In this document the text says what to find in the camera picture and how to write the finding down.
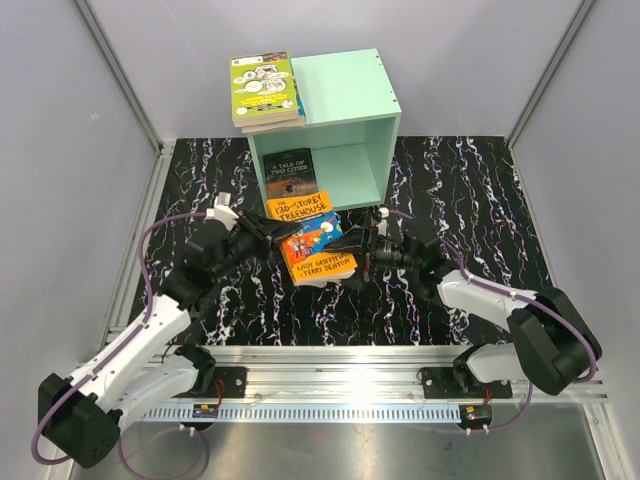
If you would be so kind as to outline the orange 130-Storey Treehouse book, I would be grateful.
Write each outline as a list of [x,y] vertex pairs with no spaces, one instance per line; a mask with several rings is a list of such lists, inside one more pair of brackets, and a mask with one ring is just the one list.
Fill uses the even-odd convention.
[[326,191],[303,196],[270,199],[266,210],[272,219],[297,222],[300,229],[281,243],[281,252],[296,287],[323,287],[339,283],[355,273],[352,254],[326,253],[324,247],[343,232]]

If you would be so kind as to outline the dark Tale of Two Cities book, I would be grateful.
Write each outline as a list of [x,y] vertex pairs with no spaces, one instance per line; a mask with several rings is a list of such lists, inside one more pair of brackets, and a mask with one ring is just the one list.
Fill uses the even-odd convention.
[[263,159],[266,198],[304,196],[318,192],[309,148],[266,155]]

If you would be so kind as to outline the lime green book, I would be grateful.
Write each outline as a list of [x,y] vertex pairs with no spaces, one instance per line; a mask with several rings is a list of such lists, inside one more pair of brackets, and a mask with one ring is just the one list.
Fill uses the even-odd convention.
[[231,114],[236,127],[296,118],[297,92],[288,51],[230,59]]

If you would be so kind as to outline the blue 26-Storey Treehouse book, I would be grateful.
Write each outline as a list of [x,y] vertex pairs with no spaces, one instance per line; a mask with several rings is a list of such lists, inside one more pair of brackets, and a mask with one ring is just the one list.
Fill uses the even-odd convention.
[[291,72],[292,72],[292,77],[293,77],[293,85],[294,85],[295,93],[296,93],[296,102],[297,102],[297,106],[298,106],[298,123],[301,126],[305,126],[306,123],[307,123],[306,112],[305,112],[304,105],[303,105],[303,102],[302,102],[302,99],[301,99],[301,95],[300,95],[300,91],[299,91],[299,88],[298,88],[294,67],[291,67]]

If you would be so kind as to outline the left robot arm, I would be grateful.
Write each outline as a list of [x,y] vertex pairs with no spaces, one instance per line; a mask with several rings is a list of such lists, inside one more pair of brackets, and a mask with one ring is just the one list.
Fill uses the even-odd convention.
[[38,424],[32,458],[41,465],[73,460],[100,463],[141,414],[177,394],[209,394],[215,359],[202,347],[179,348],[166,367],[142,367],[163,344],[191,324],[191,309],[245,261],[269,259],[300,230],[295,221],[269,219],[215,206],[194,213],[203,225],[184,244],[160,290],[145,287],[147,304],[118,337],[66,377],[52,373],[37,391]]

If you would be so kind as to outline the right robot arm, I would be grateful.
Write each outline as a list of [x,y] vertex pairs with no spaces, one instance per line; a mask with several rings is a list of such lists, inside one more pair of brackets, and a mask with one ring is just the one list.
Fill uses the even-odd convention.
[[392,211],[369,209],[361,223],[327,243],[326,253],[355,256],[354,286],[379,269],[402,270],[423,300],[460,310],[506,331],[504,344],[483,344],[459,354],[445,375],[428,373],[425,383],[453,387],[475,397],[501,381],[526,380],[551,396],[591,380],[602,348],[567,294],[556,287],[526,290],[472,274],[445,238],[408,222],[400,239],[386,231]]

